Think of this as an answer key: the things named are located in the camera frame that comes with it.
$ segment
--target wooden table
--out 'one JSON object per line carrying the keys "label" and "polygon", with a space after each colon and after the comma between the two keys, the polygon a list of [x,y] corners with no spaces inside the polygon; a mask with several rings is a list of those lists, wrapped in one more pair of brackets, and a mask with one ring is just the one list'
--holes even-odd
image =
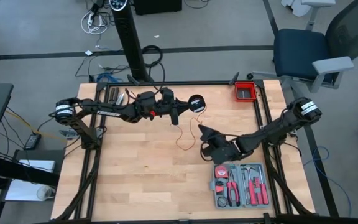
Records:
{"label": "wooden table", "polygon": [[[282,89],[276,80],[264,83],[270,112],[272,118],[276,119],[286,106]],[[150,86],[127,88],[134,93],[152,90]],[[202,95],[207,110],[199,120],[211,128],[230,134],[258,130],[253,104],[235,102],[233,86],[169,88],[183,101],[187,101],[192,94]],[[78,97],[93,99],[95,89],[95,84],[81,84]],[[259,104],[266,123],[261,100]],[[93,221],[260,218],[265,212],[274,217],[272,205],[261,209],[216,209],[213,192],[208,185],[212,178],[213,164],[200,158],[201,132],[197,128],[197,122],[190,121],[197,115],[186,111],[179,117],[183,136],[178,144],[182,147],[193,144],[190,126],[196,138],[194,147],[187,151],[175,144],[181,131],[170,125],[169,116],[155,118],[153,121],[143,119],[138,124],[107,117],[108,130],[103,137]],[[91,116],[87,116],[84,121],[89,124],[90,119]],[[287,138],[287,142],[296,145],[295,138]],[[79,143],[74,144],[67,152],[78,145]],[[65,159],[52,218],[59,216],[76,194],[84,154],[85,150],[77,149]],[[262,148],[259,147],[253,155],[237,163],[247,162],[264,162]],[[282,162],[289,188],[313,212],[314,206],[298,151],[283,145]],[[285,211],[280,187],[277,186],[277,189],[282,211]],[[86,213],[87,202],[88,195],[85,195],[82,214]]]}

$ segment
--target power adapter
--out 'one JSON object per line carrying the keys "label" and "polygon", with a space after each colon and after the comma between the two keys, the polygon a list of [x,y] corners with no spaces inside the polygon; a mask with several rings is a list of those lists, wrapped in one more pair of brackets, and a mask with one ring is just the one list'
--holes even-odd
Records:
{"label": "power adapter", "polygon": [[37,147],[40,139],[41,139],[40,134],[35,134],[35,133],[31,134],[24,145],[24,150],[34,150]]}

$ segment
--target tool kit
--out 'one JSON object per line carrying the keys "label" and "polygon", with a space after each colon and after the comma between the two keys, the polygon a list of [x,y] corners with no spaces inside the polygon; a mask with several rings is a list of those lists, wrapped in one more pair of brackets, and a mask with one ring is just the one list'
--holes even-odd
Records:
{"label": "tool kit", "polygon": [[269,206],[265,172],[259,162],[215,165],[210,189],[214,191],[217,208]]}

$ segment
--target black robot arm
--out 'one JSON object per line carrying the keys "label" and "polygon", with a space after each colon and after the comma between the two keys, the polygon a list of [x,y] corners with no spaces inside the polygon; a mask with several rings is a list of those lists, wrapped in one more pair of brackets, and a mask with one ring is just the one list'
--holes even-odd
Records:
{"label": "black robot arm", "polygon": [[205,108],[202,96],[193,95],[187,102],[174,97],[172,90],[162,88],[162,97],[156,101],[155,93],[147,91],[138,94],[130,104],[119,106],[114,103],[102,103],[91,99],[69,98],[56,104],[56,111],[50,114],[62,125],[70,126],[80,136],[83,149],[99,149],[101,144],[95,128],[88,127],[81,119],[87,115],[100,114],[121,118],[128,123],[138,123],[142,118],[153,120],[154,117],[169,115],[173,125],[178,125],[178,117],[186,110],[198,113]]}
{"label": "black robot arm", "polygon": [[321,111],[313,101],[300,98],[285,108],[279,118],[262,127],[252,134],[243,134],[230,141],[226,135],[209,127],[199,125],[203,133],[201,152],[205,157],[211,157],[215,164],[226,161],[237,161],[250,156],[262,141],[271,146],[285,142],[287,133],[298,130],[304,125],[314,124],[321,117]]}

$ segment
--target office chair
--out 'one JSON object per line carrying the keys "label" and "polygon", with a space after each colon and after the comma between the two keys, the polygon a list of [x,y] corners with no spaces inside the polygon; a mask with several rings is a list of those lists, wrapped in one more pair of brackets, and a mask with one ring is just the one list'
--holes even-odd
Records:
{"label": "office chair", "polygon": [[[302,0],[302,3],[321,1],[326,2]],[[358,0],[331,21],[326,35],[310,31],[309,24],[306,30],[279,30],[274,40],[276,73],[252,72],[248,79],[254,75],[278,77],[282,88],[291,87],[299,95],[294,81],[306,83],[312,93],[321,86],[339,88],[343,72],[352,69],[352,60],[358,57]]]}

